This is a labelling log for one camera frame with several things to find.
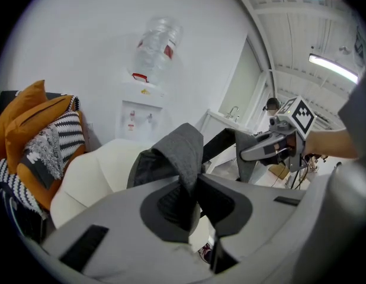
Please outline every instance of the black and white cushion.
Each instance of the black and white cushion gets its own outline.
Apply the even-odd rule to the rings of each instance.
[[[20,181],[18,175],[10,175],[8,173],[6,159],[0,160],[0,189],[10,196],[14,196],[26,208],[35,211],[42,217],[44,216],[44,212],[39,207],[36,199],[34,199],[31,192],[25,187],[22,181]]]
[[[27,143],[20,163],[49,189],[55,180],[63,177],[68,161],[83,144],[79,114],[68,111]]]

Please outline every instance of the water bottle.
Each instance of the water bottle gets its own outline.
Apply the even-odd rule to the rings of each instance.
[[[137,80],[158,85],[171,67],[183,28],[169,17],[151,19],[134,56],[130,74]]]

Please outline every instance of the ceiling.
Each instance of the ceiling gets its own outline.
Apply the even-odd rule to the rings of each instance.
[[[318,128],[343,127],[337,113],[355,84],[309,62],[314,53],[358,73],[353,58],[357,24],[333,0],[242,0],[261,33],[279,100],[301,95],[319,116]],[[346,46],[349,54],[339,48]]]

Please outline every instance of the shoe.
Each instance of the shoe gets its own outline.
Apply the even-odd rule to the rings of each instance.
[[[211,248],[211,245],[209,245],[209,243],[204,245],[197,252],[199,253],[199,256],[201,257],[201,259],[204,262],[206,262],[207,264],[210,264],[212,248]]]

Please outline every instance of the fluorescent light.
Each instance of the fluorescent light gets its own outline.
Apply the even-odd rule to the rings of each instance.
[[[349,79],[354,83],[357,83],[358,81],[358,76],[355,73],[323,57],[317,56],[315,54],[309,54],[309,62],[330,69],[331,71],[340,74],[341,76],[344,76],[345,78]]]

